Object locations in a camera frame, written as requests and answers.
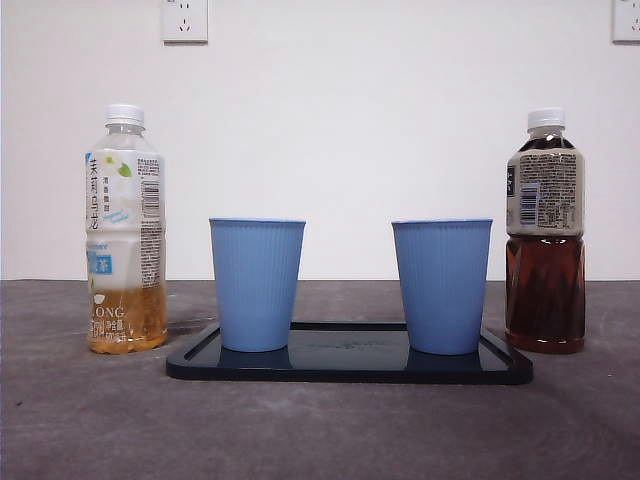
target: amber liquid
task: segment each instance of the amber liquid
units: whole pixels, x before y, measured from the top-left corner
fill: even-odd
[[[91,304],[89,348],[97,353],[149,350],[167,338],[164,285],[98,292]]]
[[[574,353],[584,346],[584,243],[513,236],[507,242],[507,338],[518,348]]]

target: blue plastic cup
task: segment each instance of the blue plastic cup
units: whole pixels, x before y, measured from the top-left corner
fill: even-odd
[[[463,355],[478,348],[491,219],[392,222],[411,347]]]
[[[267,352],[287,345],[304,221],[211,218],[222,345]]]

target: cup rim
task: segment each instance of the cup rim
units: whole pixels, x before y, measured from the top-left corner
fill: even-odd
[[[209,217],[209,223],[293,223],[305,224],[305,220],[293,220],[286,218],[252,218],[252,217]]]
[[[493,223],[493,218],[431,218],[420,220],[393,220],[391,222],[392,225],[438,225],[443,223]]]

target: barcode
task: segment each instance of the barcode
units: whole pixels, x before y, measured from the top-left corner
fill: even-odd
[[[535,225],[538,212],[539,183],[525,183],[520,190],[520,223]]]
[[[142,215],[144,218],[160,218],[160,182],[143,181],[142,189]]]

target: bottle label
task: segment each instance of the bottle label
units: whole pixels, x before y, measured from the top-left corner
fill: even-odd
[[[162,164],[135,150],[85,156],[92,343],[126,352],[166,333]]]
[[[581,235],[584,160],[575,150],[529,150],[507,167],[507,232]]]

